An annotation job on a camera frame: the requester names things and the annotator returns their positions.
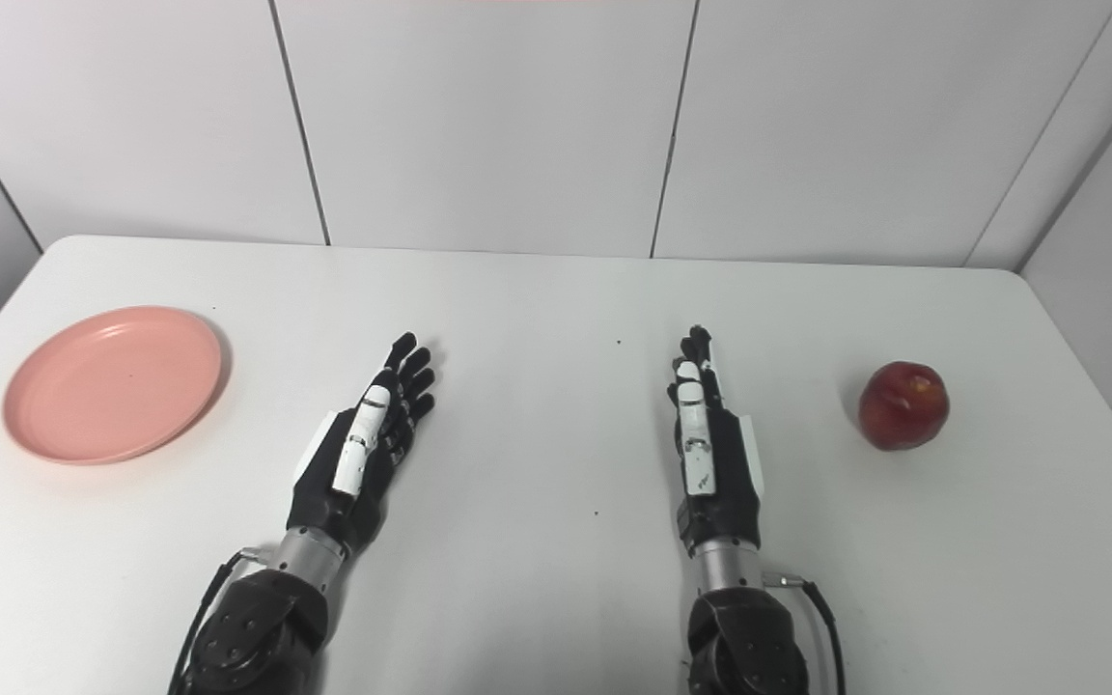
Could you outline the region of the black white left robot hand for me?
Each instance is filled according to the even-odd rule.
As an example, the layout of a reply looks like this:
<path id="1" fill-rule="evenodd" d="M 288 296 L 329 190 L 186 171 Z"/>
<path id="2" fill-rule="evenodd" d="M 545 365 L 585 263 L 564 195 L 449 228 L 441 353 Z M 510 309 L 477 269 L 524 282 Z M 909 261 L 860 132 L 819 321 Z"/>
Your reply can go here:
<path id="1" fill-rule="evenodd" d="M 288 532 L 321 532 L 347 552 L 375 540 L 394 476 L 435 408 L 430 363 L 429 349 L 405 332 L 361 399 L 326 414 L 295 471 Z"/>

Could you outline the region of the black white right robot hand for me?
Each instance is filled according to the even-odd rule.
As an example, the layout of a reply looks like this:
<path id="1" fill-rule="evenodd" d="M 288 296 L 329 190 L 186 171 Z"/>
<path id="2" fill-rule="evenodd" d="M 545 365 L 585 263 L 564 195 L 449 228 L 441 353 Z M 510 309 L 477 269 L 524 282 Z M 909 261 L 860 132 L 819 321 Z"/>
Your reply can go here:
<path id="1" fill-rule="evenodd" d="M 704 326 L 691 326 L 667 386 L 683 488 L 677 533 L 688 557 L 708 542 L 761 546 L 761 496 L 751 467 L 756 440 L 724 403 L 711 340 Z"/>

